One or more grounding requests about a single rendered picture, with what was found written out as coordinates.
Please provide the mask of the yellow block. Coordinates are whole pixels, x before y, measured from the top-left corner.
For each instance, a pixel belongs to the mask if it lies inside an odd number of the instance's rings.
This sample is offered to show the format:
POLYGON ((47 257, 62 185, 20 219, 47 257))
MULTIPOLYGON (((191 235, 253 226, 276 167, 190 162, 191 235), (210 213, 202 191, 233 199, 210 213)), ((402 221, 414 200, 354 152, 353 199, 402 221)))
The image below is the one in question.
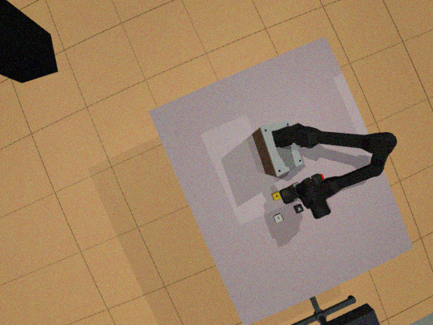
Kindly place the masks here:
POLYGON ((271 195, 274 201, 281 199, 279 192, 272 193, 271 195))

